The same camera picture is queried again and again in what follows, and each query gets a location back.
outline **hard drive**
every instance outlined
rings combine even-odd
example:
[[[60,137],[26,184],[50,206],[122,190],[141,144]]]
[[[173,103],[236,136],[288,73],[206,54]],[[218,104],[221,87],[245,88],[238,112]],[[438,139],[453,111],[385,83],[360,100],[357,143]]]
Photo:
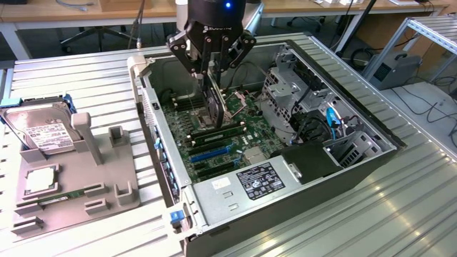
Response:
[[[40,149],[44,154],[56,154],[74,149],[73,141],[81,135],[70,126],[72,98],[64,96],[44,99],[2,99],[1,122],[8,125],[25,149]]]

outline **office chair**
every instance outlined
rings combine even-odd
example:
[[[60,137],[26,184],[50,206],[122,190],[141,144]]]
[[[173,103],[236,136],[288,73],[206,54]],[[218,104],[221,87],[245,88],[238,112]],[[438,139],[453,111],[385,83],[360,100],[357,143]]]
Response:
[[[72,36],[69,39],[60,41],[60,46],[61,46],[62,51],[65,53],[72,52],[72,48],[68,46],[68,44],[94,33],[98,36],[98,51],[100,52],[102,52],[101,39],[104,38],[104,34],[109,34],[109,35],[113,35],[122,39],[129,40],[130,36],[124,33],[126,32],[126,28],[124,25],[121,25],[121,32],[109,29],[110,27],[112,26],[94,26],[89,28],[88,30],[85,30],[84,27],[78,27],[78,33],[74,36]]]
[[[302,17],[293,17],[292,20],[286,23],[286,25],[288,25],[289,27],[292,27],[293,21],[294,21],[297,18],[302,18]],[[316,22],[316,25],[317,25],[317,27],[316,27],[316,32],[318,33],[318,32],[321,31],[321,27],[322,27],[322,25],[324,25],[324,23],[325,23],[325,16],[320,16],[318,19],[309,19],[309,20],[313,20],[313,21]]]

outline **robotic arm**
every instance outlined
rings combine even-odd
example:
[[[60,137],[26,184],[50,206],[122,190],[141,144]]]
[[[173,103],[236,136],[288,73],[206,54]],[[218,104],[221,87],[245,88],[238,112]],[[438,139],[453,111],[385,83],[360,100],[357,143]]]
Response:
[[[184,30],[166,39],[176,58],[200,80],[216,127],[222,125],[225,111],[218,91],[221,73],[238,66],[256,44],[256,38],[242,28],[245,4],[245,0],[188,0]],[[186,39],[190,41],[189,52]],[[210,61],[214,61],[212,71],[208,70]]]

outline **power supply label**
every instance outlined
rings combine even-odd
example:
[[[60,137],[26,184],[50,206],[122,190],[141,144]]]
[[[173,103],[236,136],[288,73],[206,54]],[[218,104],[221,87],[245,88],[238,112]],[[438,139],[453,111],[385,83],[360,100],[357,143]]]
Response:
[[[236,175],[250,200],[256,200],[285,188],[269,162],[238,172]]]
[[[28,127],[25,133],[40,150],[52,150],[73,145],[62,123]]]

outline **green circuit board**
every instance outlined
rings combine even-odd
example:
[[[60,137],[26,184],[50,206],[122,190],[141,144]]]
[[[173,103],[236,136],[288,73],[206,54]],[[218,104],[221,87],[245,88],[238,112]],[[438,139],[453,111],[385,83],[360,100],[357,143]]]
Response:
[[[236,97],[236,95],[232,95],[225,100],[225,103],[230,114],[234,114],[242,107],[241,100],[238,97]],[[269,158],[270,154],[284,147],[277,135],[272,131],[272,127],[261,115],[256,105],[256,99],[250,95],[245,95],[245,104],[246,106],[232,117],[232,119],[224,119],[222,125],[224,128],[224,126],[244,122],[242,127],[245,127],[245,129],[234,129],[236,132],[241,131],[238,135],[232,131],[230,133],[226,133],[228,135],[224,137],[220,135],[220,139],[214,137],[214,143],[220,145],[218,148],[210,149],[198,154],[189,154],[196,147],[192,145],[192,141],[186,136],[189,134],[214,129],[205,107],[185,111],[174,111],[172,105],[164,106],[165,118],[172,131],[173,139],[189,177],[194,183],[249,166],[252,161],[246,159],[244,154],[248,149],[257,147],[257,149],[260,149],[264,153],[265,157]],[[226,154],[192,163],[192,157],[209,153],[217,149],[224,149],[228,146],[230,147],[230,150]]]

